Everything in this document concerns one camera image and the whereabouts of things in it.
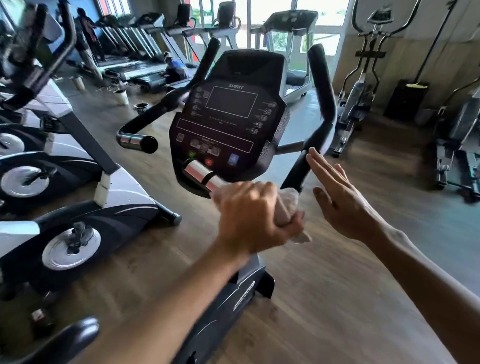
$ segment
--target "console display screen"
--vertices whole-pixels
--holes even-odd
[[[205,107],[247,118],[250,115],[257,96],[258,95],[253,92],[214,86]]]

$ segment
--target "elliptical machine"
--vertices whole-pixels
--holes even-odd
[[[208,198],[210,191],[225,181],[259,177],[274,155],[300,152],[281,188],[292,187],[301,192],[310,171],[305,158],[308,149],[327,151],[337,119],[322,45],[314,45],[307,52],[321,125],[306,140],[282,146],[278,143],[290,118],[283,99],[285,57],[256,49],[228,50],[205,79],[219,47],[218,39],[212,38],[189,84],[169,92],[158,104],[124,125],[117,133],[118,143],[124,148],[152,153],[148,145],[153,137],[137,133],[174,110],[182,97],[192,91],[169,131],[173,169],[182,187]],[[272,112],[260,121],[258,116],[265,115],[265,108]],[[274,287],[275,280],[266,272],[263,261],[253,255],[196,322],[172,362],[206,363],[255,293],[271,298]]]
[[[378,86],[380,85],[380,77],[375,70],[375,66],[377,65],[377,61],[385,58],[386,55],[386,52],[382,51],[383,44],[388,38],[407,29],[410,26],[415,18],[415,15],[417,14],[421,0],[417,0],[415,3],[413,11],[410,14],[407,22],[397,30],[391,32],[385,32],[382,30],[384,25],[390,24],[394,20],[392,17],[391,5],[384,5],[370,15],[370,18],[368,18],[367,22],[373,25],[373,30],[365,32],[357,24],[358,2],[359,0],[355,0],[355,3],[353,4],[352,26],[358,31],[358,36],[364,38],[364,41],[361,50],[358,50],[355,53],[355,57],[360,58],[357,68],[355,68],[345,77],[342,91],[340,92],[338,98],[337,140],[334,142],[335,147],[333,150],[333,156],[336,158],[342,154],[350,137],[352,136],[353,131],[360,128],[359,123],[365,119],[370,111],[370,108],[372,107]],[[379,37],[382,37],[382,39],[380,39],[378,47],[375,50],[375,46],[377,45]],[[364,59],[365,64],[360,73],[360,77],[353,85],[348,98],[346,98],[345,87],[347,86],[347,81],[360,69]],[[375,85],[370,84],[367,80],[369,65],[372,60],[372,74],[375,78]]]
[[[436,145],[436,187],[439,189],[444,189],[447,185],[460,187],[468,193],[469,202],[480,198],[480,153],[468,152],[463,146],[475,127],[480,124],[480,86],[470,92],[455,117],[448,119],[446,111],[448,104],[459,91],[478,81],[480,77],[450,94],[438,110],[433,133]],[[453,169],[456,169],[457,177],[450,173]]]
[[[11,76],[15,95],[2,102],[4,109],[20,109],[34,99],[74,47],[75,25],[68,2],[60,0],[59,9],[65,40],[45,68],[34,63],[33,55],[45,25],[47,7],[33,5],[24,13],[24,28],[29,29],[29,36],[15,38],[16,59],[22,67]],[[60,208],[33,221],[0,221],[3,284],[14,287],[29,282],[41,294],[66,288],[155,218],[163,217],[170,225],[181,221],[178,214],[152,199],[135,178],[110,158],[75,116],[67,100],[63,104],[56,101],[56,107],[50,108],[51,114],[102,168],[102,176],[93,200]]]
[[[33,56],[26,54],[25,45],[17,44],[21,37],[29,39],[34,31],[39,32],[33,41],[37,44],[41,38],[52,42],[62,34],[48,13],[48,26],[26,24],[35,12],[34,5],[26,5],[23,23],[1,64],[2,76],[10,80],[0,87],[0,215],[4,217],[22,216],[90,181],[99,181],[102,173],[100,165],[59,121],[58,116],[72,108],[53,80],[42,80],[42,87],[35,94],[24,95],[22,102],[18,102],[21,96],[15,95],[23,91],[18,88],[18,78],[41,69]]]

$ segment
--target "wooden floor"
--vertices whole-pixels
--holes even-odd
[[[112,335],[122,320],[161,297],[214,239],[218,214],[211,201],[177,185],[170,162],[167,115],[145,129],[159,140],[153,155],[125,150],[115,132],[135,115],[115,106],[108,92],[79,94],[66,90],[86,127],[151,196],[183,216],[177,228],[152,227],[74,283],[57,305],[60,325],[93,314],[102,335]],[[142,97],[154,102],[158,95]],[[139,99],[130,96],[131,105]],[[314,94],[298,103],[284,136],[295,141],[318,123]],[[405,231],[433,261],[480,294],[480,206],[463,202],[455,192],[425,189],[422,146],[415,128],[372,117],[340,159],[350,180],[394,226]],[[289,165],[276,159],[265,178],[286,175]],[[255,299],[223,341],[211,363],[454,363],[385,267],[361,243],[339,236],[314,201],[309,176],[301,195],[306,229],[313,242],[287,245],[262,254],[276,279],[272,300]],[[90,198],[92,186],[42,211]],[[0,306],[5,351],[31,348],[24,313],[26,294]],[[95,345],[91,350],[102,350]]]

